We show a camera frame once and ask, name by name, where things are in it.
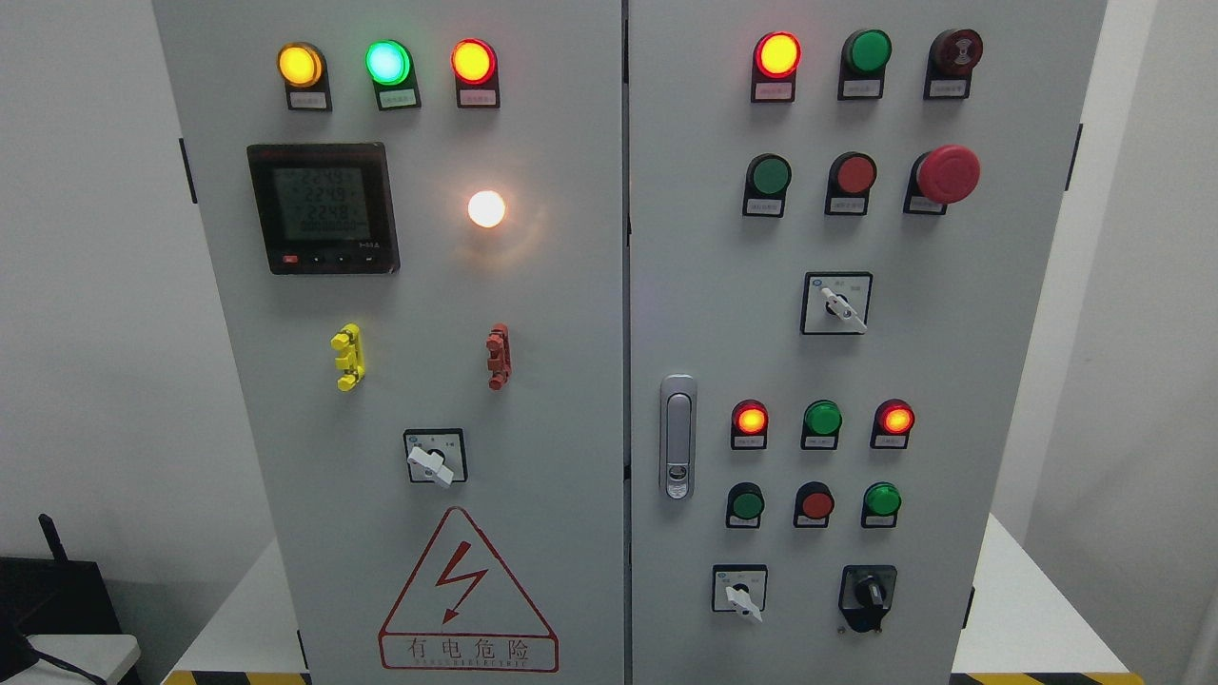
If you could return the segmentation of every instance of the red terminal connector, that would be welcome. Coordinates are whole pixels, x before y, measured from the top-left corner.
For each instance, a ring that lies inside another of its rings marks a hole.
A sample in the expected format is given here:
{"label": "red terminal connector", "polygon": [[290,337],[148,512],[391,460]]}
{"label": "red terminal connector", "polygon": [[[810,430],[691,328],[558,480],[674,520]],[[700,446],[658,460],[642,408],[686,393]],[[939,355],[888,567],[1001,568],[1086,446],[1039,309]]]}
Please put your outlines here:
{"label": "red terminal connector", "polygon": [[491,334],[486,336],[486,349],[491,357],[486,360],[486,368],[491,372],[491,390],[499,390],[508,384],[512,378],[512,346],[508,342],[508,324],[497,323],[491,327]]}

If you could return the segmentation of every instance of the red push button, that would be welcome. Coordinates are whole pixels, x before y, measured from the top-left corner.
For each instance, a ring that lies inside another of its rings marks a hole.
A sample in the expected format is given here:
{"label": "red push button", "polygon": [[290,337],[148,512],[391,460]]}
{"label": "red push button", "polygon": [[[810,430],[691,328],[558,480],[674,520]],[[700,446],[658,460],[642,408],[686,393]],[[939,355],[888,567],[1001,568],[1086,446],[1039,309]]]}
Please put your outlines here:
{"label": "red push button", "polygon": [[812,492],[804,497],[804,501],[799,505],[799,509],[808,518],[825,518],[833,513],[833,497],[828,492]]}
{"label": "red push button", "polygon": [[968,76],[982,61],[982,37],[971,28],[945,30],[931,45],[931,59],[940,73]]}
{"label": "red push button", "polygon": [[982,162],[963,145],[944,145],[922,160],[917,185],[928,200],[942,205],[959,202],[972,194],[982,178]]}
{"label": "red push button", "polygon": [[837,165],[833,182],[843,193],[857,195],[876,184],[876,162],[866,155],[853,155]]}

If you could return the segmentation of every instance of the gray metal panel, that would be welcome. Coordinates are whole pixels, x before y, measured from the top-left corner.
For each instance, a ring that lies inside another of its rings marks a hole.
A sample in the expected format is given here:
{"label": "gray metal panel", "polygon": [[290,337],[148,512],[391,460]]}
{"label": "gray metal panel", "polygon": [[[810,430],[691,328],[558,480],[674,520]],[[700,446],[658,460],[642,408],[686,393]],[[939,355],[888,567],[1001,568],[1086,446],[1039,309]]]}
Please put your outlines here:
{"label": "gray metal panel", "polygon": [[[155,5],[314,681],[620,683],[620,4]],[[456,106],[448,55],[470,35],[497,50],[502,110]],[[421,110],[376,110],[363,55],[382,38],[410,50]],[[292,40],[329,61],[333,113],[286,110],[275,55]],[[389,152],[401,272],[272,275],[245,146],[364,140]],[[484,188],[509,206],[492,232],[465,217]],[[345,395],[328,340],[347,321],[368,377]],[[499,321],[515,373],[495,394]],[[402,430],[458,427],[469,481],[410,485]],[[557,675],[381,668],[378,631],[451,505],[553,626]]]}
{"label": "gray metal panel", "polygon": [[[630,6],[633,676],[680,683],[942,684],[951,667],[1015,402],[1075,127],[1100,0],[1054,2],[633,0]],[[854,30],[894,56],[879,101],[838,102]],[[985,39],[972,96],[922,100],[931,41]],[[756,40],[790,30],[803,63],[792,105],[750,105]],[[972,147],[982,183],[944,217],[901,213],[915,158]],[[829,165],[859,150],[878,183],[862,218],[823,216]],[[793,166],[782,219],[742,218],[742,177],[762,152]],[[808,271],[875,274],[866,335],[801,336]],[[698,382],[698,479],[654,485],[660,380]],[[733,452],[728,421],[754,397],[769,449]],[[870,450],[884,400],[917,413],[910,449]],[[843,411],[836,452],[799,449],[804,408]],[[758,530],[723,527],[739,481],[766,495]],[[792,527],[800,484],[837,499],[825,530]],[[864,490],[905,496],[892,530],[864,530]],[[765,623],[710,611],[715,563],[769,567]],[[838,607],[847,564],[899,569],[882,634]]]}

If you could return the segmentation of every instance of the electrical control cabinet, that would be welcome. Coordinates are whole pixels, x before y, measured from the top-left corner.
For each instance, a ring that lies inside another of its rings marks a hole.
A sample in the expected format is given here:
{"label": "electrical control cabinet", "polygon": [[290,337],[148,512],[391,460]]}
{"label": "electrical control cabinet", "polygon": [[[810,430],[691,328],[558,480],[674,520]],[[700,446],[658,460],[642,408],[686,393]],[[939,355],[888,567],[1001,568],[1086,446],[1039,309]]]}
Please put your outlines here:
{"label": "electrical control cabinet", "polygon": [[636,684],[948,680],[1102,13],[631,0]]}
{"label": "electrical control cabinet", "polygon": [[313,683],[622,683],[621,4],[153,6]]}

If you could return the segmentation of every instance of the digital power meter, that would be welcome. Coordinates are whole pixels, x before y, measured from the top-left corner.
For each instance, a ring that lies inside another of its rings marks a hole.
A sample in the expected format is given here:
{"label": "digital power meter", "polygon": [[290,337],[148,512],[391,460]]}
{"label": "digital power meter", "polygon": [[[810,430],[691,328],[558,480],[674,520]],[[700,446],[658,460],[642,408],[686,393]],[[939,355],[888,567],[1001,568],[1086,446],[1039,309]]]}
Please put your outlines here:
{"label": "digital power meter", "polygon": [[272,273],[397,271],[385,145],[250,145],[246,155]]}

